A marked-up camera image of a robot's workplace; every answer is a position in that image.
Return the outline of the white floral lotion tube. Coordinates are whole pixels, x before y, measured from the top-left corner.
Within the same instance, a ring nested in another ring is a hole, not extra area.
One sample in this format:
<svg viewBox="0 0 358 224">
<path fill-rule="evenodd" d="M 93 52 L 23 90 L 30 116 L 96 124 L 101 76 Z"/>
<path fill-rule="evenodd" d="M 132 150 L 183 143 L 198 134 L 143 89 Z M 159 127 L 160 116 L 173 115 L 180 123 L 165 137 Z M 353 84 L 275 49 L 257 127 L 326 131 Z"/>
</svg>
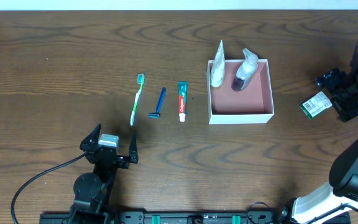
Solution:
<svg viewBox="0 0 358 224">
<path fill-rule="evenodd" d="M 225 57 L 224 57 L 223 41 L 221 40 L 210 72 L 210 85 L 213 88 L 219 88 L 223 84 L 224 76 L 225 76 Z"/>
</svg>

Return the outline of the clear bottle blue liquid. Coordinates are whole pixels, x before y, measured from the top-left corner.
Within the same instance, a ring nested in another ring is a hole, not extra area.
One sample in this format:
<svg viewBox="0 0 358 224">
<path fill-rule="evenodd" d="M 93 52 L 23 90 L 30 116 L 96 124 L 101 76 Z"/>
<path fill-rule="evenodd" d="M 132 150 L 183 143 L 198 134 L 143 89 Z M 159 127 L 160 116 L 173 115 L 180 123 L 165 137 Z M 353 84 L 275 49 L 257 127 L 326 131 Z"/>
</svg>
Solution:
<svg viewBox="0 0 358 224">
<path fill-rule="evenodd" d="M 259 58 L 256 54 L 247 48 L 244 48 L 242 52 L 245 60 L 237 70 L 236 76 L 233 79 L 232 89 L 234 91 L 241 91 L 247 87 L 259 66 Z"/>
</svg>

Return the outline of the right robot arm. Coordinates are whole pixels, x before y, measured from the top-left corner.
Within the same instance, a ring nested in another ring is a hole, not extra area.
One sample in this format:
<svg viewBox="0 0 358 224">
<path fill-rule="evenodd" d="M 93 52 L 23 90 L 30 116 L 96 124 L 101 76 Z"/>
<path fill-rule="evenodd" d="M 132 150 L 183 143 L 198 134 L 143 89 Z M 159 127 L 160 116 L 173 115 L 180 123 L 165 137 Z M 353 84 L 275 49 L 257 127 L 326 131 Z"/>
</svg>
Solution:
<svg viewBox="0 0 358 224">
<path fill-rule="evenodd" d="M 301 105 L 314 118 L 333 106 L 342 122 L 358 116 L 358 42 L 350 62 L 351 71 L 335 68 L 318 77 L 319 92 Z M 329 180 L 312 193 L 293 199 L 277 214 L 275 223 L 350 223 L 349 211 L 358 213 L 358 139 L 331 166 Z"/>
</svg>

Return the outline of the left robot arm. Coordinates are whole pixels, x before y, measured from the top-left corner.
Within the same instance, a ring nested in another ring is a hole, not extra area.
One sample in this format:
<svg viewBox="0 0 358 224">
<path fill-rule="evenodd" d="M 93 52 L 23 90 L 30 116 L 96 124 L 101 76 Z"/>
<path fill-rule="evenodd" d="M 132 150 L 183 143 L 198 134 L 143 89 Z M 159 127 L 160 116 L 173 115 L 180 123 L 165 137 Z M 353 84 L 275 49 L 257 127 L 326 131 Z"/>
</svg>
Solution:
<svg viewBox="0 0 358 224">
<path fill-rule="evenodd" d="M 139 161 L 136 133 L 132 135 L 129 154 L 120 156 L 119 137 L 101 134 L 101 125 L 82 140 L 80 149 L 88 162 L 94 165 L 92 172 L 80 175 L 73 186 L 74 203 L 68 223 L 119 223 L 117 212 L 109 210 L 109 200 L 118 169 L 128 169 Z"/>
</svg>

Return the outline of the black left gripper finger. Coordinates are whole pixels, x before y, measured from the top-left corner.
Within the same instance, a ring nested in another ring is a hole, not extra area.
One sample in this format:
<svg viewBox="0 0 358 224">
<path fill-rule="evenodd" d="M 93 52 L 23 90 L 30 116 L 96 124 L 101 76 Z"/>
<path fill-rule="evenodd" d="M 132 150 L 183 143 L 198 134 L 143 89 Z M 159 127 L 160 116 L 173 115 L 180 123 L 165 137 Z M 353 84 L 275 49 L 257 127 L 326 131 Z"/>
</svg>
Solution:
<svg viewBox="0 0 358 224">
<path fill-rule="evenodd" d="M 129 157 L 130 157 L 130 159 L 138 159 L 136 130 L 134 130 L 134 133 L 133 133 L 132 139 L 131 139 L 131 143 L 129 146 Z"/>
<path fill-rule="evenodd" d="M 98 124 L 94 130 L 87 136 L 87 143 L 97 144 L 101 130 L 101 124 Z"/>
</svg>

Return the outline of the Colgate toothpaste tube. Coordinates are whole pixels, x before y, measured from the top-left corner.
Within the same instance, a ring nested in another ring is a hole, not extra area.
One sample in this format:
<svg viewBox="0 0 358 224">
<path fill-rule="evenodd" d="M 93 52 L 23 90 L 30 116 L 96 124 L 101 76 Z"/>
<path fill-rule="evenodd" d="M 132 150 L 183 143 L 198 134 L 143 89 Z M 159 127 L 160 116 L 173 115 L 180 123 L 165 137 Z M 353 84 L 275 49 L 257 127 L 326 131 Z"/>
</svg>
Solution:
<svg viewBox="0 0 358 224">
<path fill-rule="evenodd" d="M 187 91 L 188 91 L 188 82 L 178 82 L 179 120 L 180 120 L 180 122 L 185 122 L 185 118 L 186 118 Z"/>
</svg>

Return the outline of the green white soap packet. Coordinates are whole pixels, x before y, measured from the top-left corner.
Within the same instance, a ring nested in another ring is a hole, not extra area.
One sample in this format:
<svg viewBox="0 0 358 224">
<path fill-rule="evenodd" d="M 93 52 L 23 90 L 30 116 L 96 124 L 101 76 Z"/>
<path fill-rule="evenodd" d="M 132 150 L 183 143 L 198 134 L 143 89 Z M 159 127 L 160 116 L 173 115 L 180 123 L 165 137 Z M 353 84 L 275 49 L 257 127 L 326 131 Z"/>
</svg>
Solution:
<svg viewBox="0 0 358 224">
<path fill-rule="evenodd" d="M 300 108 L 309 119 L 313 119 L 324 110 L 332 107 L 332 105 L 331 100 L 320 91 L 315 96 L 302 103 Z"/>
</svg>

